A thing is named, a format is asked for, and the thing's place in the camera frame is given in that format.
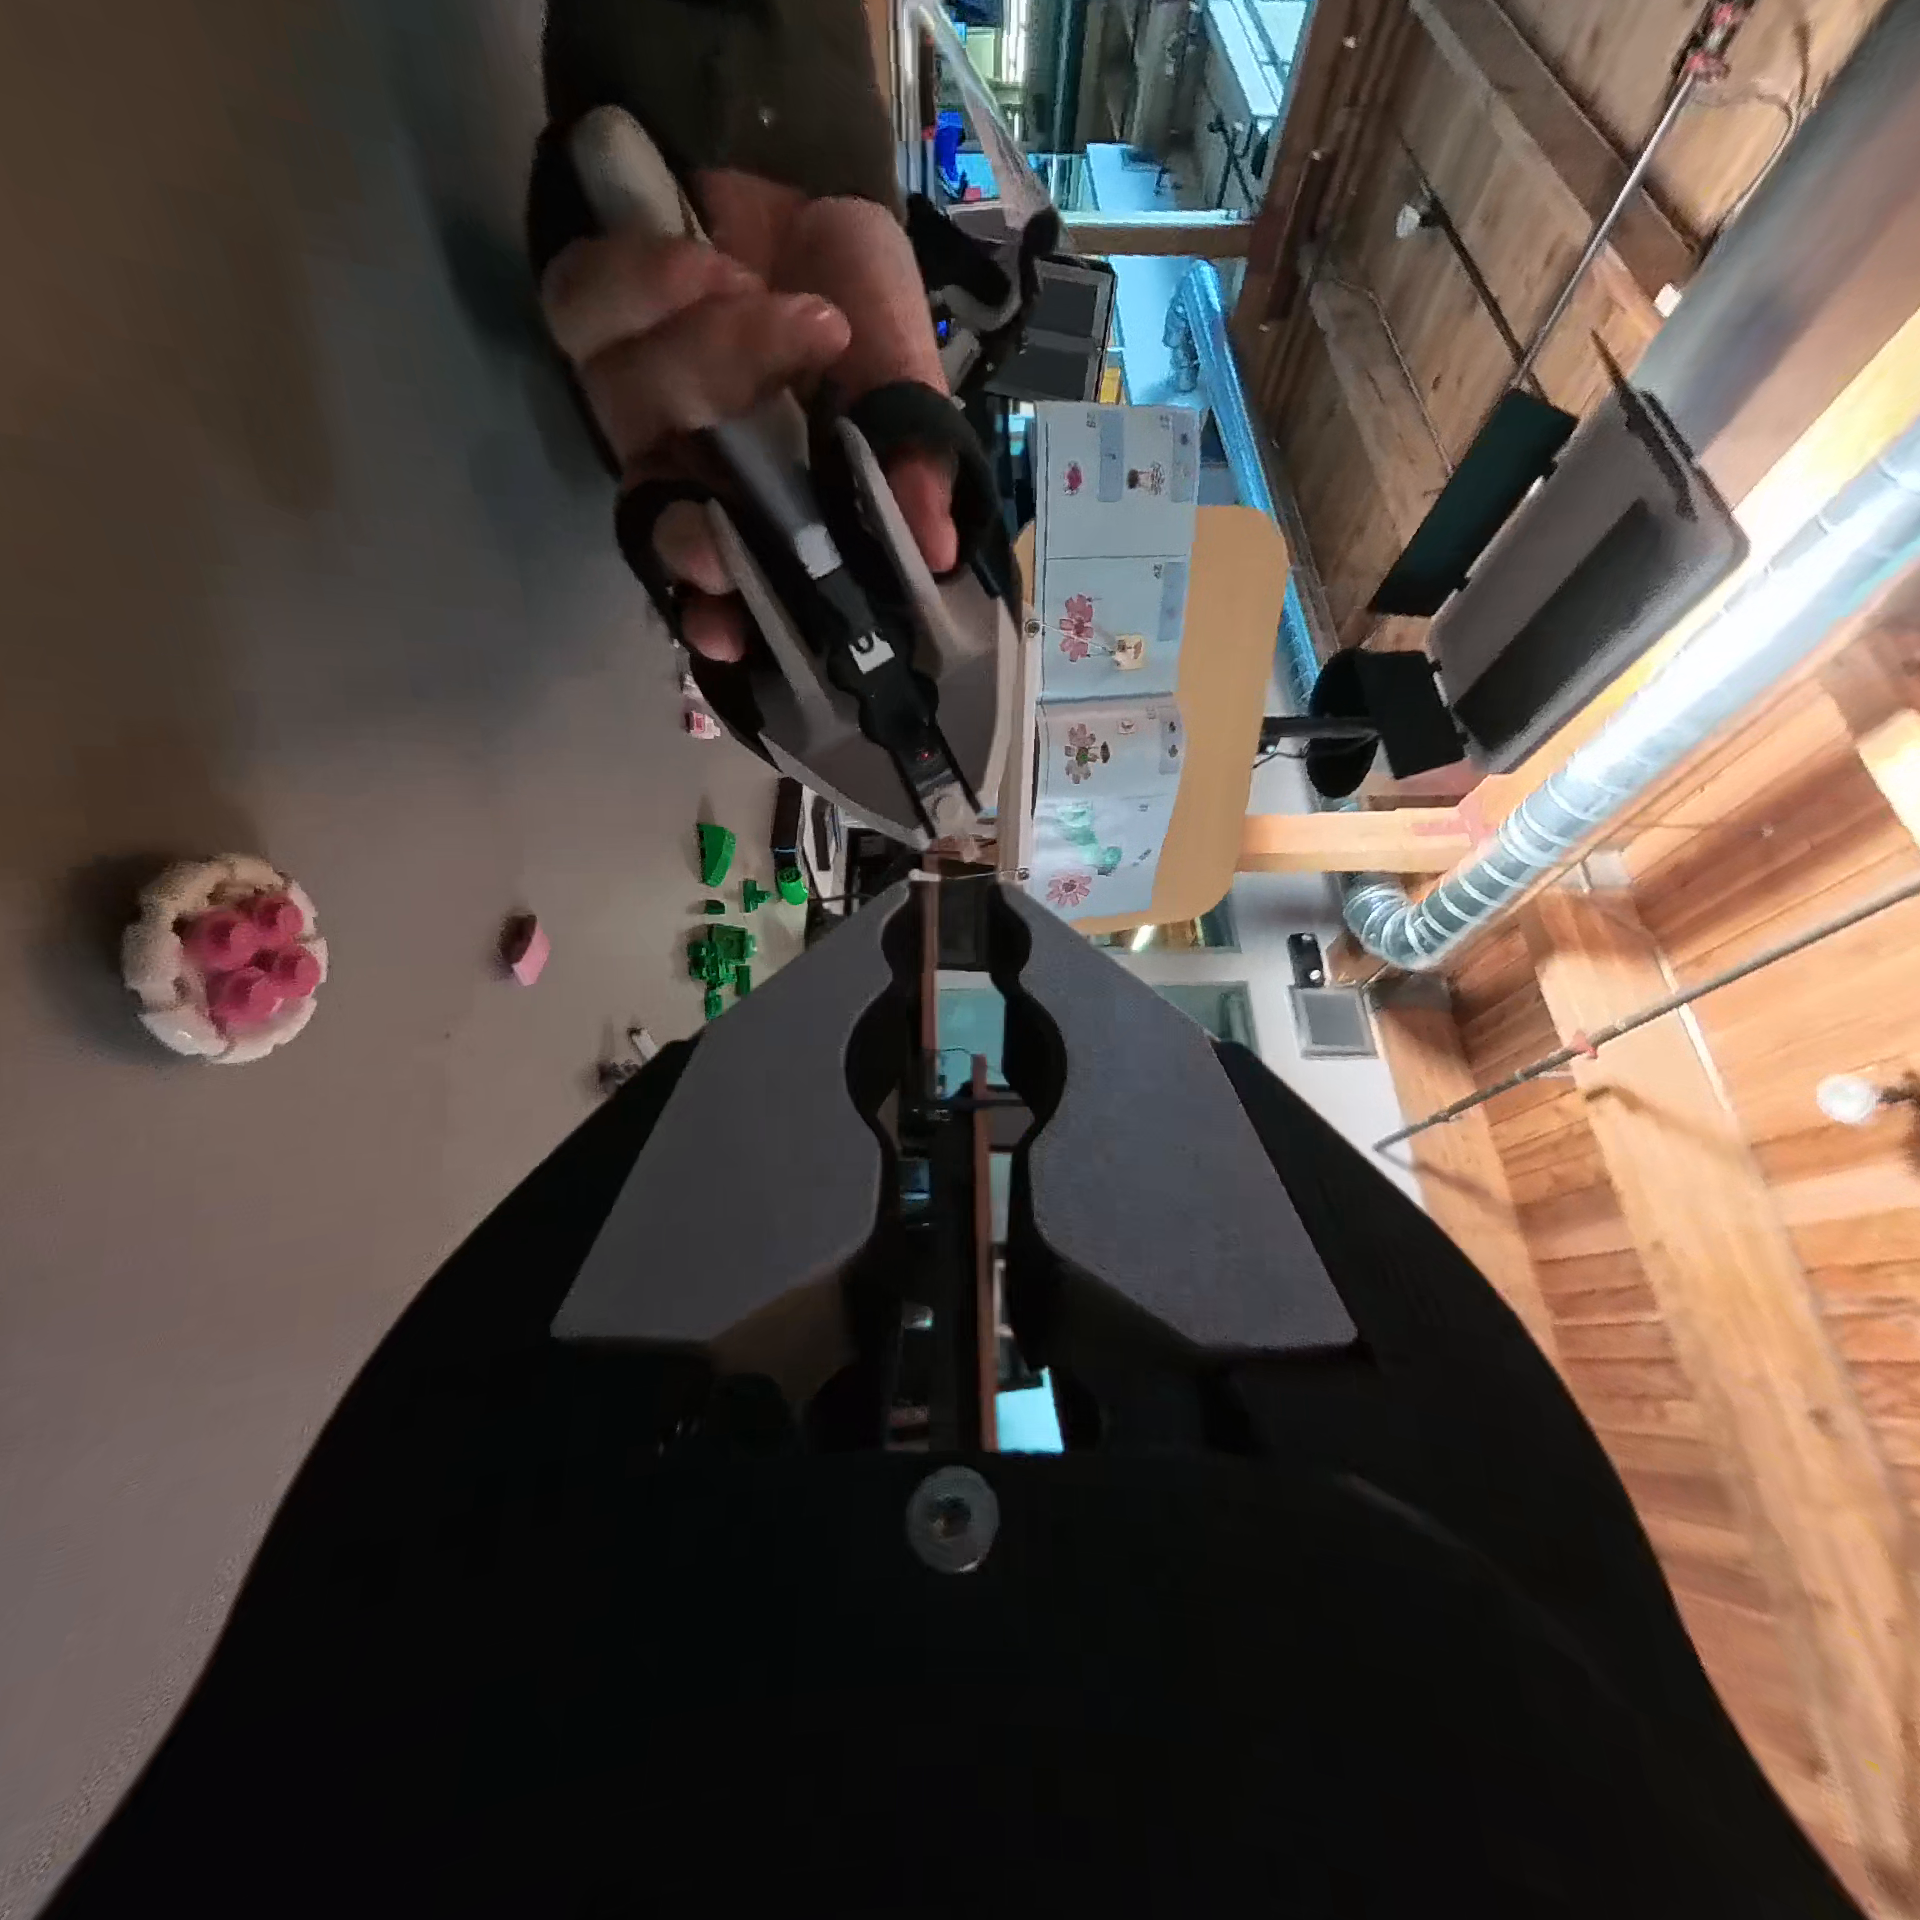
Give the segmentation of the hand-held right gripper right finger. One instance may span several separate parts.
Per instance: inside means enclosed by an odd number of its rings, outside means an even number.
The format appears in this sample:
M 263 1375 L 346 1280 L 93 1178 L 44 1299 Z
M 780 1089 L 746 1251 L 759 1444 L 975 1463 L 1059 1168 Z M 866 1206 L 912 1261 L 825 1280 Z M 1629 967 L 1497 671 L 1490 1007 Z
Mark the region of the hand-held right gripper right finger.
M 1005 1312 L 1061 1444 L 1213 1446 L 1239 1372 L 1353 1360 L 1360 1325 L 1213 1035 L 1011 884 L 991 976 L 1030 1114 Z

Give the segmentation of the wooden ceiling beam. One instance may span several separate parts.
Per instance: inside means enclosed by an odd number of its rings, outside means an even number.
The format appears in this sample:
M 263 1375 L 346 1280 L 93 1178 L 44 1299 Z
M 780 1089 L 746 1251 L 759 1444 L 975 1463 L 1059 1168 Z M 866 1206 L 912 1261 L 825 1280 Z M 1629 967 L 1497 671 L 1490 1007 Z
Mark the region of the wooden ceiling beam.
M 1249 814 L 1239 875 L 1442 875 L 1475 858 L 1497 829 L 1473 801 L 1454 807 L 1378 807 Z

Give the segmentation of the black ceiling-mounted unit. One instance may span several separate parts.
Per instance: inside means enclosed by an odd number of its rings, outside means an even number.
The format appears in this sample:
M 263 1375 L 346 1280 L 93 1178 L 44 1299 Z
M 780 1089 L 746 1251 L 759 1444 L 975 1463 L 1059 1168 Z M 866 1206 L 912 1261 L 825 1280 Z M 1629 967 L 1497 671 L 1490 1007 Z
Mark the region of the black ceiling-mounted unit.
M 1513 775 L 1746 560 L 1669 410 L 1615 376 L 1577 420 L 1498 397 L 1368 600 L 1420 649 L 1350 647 L 1291 733 L 1319 801 L 1381 759 L 1395 782 Z

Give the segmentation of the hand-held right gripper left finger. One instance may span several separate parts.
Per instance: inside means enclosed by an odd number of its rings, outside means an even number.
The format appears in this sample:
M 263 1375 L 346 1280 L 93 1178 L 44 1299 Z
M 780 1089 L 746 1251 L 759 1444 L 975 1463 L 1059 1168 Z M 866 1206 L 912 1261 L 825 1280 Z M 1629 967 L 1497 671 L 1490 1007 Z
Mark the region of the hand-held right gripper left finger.
M 552 1320 L 569 1360 L 761 1378 L 824 1444 L 888 1436 L 920 890 L 896 881 L 693 1042 Z

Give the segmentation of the person's left hand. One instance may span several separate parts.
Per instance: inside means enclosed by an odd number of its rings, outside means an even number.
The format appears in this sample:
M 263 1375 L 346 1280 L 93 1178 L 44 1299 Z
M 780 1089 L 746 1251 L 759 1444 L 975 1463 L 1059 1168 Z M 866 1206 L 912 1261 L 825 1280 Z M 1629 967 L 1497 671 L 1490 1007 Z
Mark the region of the person's left hand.
M 694 163 L 701 237 L 591 228 L 565 131 L 542 131 L 530 249 L 555 345 L 585 388 L 620 486 L 704 480 L 694 439 L 780 392 L 853 406 L 947 396 L 900 226 L 888 131 Z

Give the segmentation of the grey desk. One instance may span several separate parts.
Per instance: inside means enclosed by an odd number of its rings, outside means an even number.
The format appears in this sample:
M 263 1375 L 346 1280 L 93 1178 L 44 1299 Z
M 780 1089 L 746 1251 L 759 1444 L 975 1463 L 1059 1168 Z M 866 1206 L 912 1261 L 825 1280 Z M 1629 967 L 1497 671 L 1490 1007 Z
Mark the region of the grey desk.
M 538 2 L 2 2 L 2 1917 L 207 1665 L 352 1372 L 694 1028 L 681 733 L 542 349 Z M 147 877 L 259 856 L 329 974 L 161 1047 Z M 505 919 L 552 942 L 534 986 Z

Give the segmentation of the black device on stand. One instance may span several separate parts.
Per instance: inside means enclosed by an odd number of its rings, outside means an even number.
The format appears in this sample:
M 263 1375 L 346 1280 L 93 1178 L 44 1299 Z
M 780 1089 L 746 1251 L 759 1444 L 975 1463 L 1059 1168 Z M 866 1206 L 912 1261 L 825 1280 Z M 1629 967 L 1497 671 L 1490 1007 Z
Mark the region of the black device on stand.
M 1061 237 L 1054 205 L 1023 228 L 986 210 L 986 226 L 969 228 L 914 193 L 905 232 L 956 401 L 1100 401 L 1116 275 L 1103 258 L 1050 249 Z

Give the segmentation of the silver ceiling duct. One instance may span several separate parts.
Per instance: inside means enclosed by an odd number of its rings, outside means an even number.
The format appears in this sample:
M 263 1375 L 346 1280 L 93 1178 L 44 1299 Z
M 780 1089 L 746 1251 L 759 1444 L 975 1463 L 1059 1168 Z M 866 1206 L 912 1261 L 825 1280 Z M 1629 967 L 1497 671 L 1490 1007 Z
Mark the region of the silver ceiling duct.
M 1742 515 L 1757 551 L 1513 777 L 1473 801 L 1497 840 L 1442 875 L 1234 875 L 1329 890 L 1360 954 L 1438 974 L 1513 920 L 1659 791 L 1820 674 L 1916 575 L 1916 315 L 1767 467 Z

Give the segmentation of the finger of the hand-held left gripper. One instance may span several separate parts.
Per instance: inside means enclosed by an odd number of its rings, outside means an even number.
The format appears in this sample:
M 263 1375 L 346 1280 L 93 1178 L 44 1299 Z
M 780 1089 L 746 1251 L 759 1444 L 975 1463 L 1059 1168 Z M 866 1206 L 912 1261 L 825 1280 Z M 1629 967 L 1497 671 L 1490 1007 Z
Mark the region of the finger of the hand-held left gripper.
M 733 591 L 755 626 L 746 661 L 759 743 L 787 775 L 825 795 L 863 826 L 926 848 L 935 832 L 900 759 L 876 738 L 876 714 L 853 690 L 850 623 L 780 541 L 749 539 L 733 511 L 704 503 Z
M 880 431 L 860 420 L 836 420 L 850 496 L 836 531 L 881 637 L 930 686 L 930 718 L 969 791 L 942 822 L 974 826 L 1000 801 L 1017 733 L 1023 595 L 994 462 L 969 420 L 935 428 L 952 467 L 956 564 L 945 575 L 926 567 L 888 482 Z

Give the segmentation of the group of green toy bricks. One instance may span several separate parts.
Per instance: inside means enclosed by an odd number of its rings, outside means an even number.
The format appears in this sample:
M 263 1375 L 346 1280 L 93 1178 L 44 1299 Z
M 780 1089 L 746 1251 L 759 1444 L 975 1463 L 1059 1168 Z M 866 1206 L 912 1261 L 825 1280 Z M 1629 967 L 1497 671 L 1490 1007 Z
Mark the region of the group of green toy bricks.
M 759 875 L 738 848 L 734 829 L 700 821 L 693 858 L 701 897 L 681 938 L 681 974 L 701 996 L 713 1023 L 750 996 L 761 976 L 761 923 L 804 932 L 814 889 L 798 856 L 774 856 L 772 877 Z

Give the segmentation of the round white plate magenta studs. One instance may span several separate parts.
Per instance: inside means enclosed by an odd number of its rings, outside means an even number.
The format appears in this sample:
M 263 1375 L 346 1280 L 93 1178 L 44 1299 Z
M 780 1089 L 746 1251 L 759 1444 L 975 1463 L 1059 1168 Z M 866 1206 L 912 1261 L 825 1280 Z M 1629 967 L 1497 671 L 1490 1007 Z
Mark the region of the round white plate magenta studs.
M 147 1035 L 201 1063 L 255 1063 L 293 1044 L 329 974 L 302 881 L 231 851 L 147 877 L 118 954 Z

